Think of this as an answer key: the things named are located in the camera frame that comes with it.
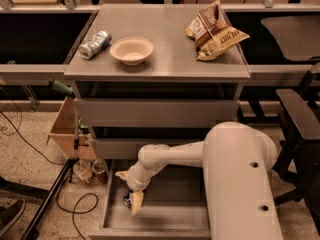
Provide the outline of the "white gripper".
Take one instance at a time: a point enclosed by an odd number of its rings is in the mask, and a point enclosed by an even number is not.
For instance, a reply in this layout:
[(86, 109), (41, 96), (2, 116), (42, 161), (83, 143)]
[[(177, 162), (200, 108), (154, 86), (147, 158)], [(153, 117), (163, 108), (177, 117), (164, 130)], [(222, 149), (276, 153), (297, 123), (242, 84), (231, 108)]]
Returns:
[(115, 175), (121, 180), (126, 180), (127, 186), (133, 191), (129, 194), (131, 214), (138, 214), (144, 199), (144, 193), (142, 190), (144, 190), (150, 183), (151, 175), (140, 162), (131, 166), (128, 171), (117, 171)]

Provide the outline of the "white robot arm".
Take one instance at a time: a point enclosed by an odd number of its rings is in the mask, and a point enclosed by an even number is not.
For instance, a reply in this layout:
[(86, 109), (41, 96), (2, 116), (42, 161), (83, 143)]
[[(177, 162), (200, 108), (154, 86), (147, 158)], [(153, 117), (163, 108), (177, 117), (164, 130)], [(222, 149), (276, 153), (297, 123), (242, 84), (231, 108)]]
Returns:
[(214, 126), (200, 142), (145, 145), (138, 160), (116, 175), (132, 191), (131, 212), (139, 212), (142, 191), (168, 165), (200, 167), (212, 240), (283, 240), (268, 172), (277, 156), (265, 133), (238, 122)]

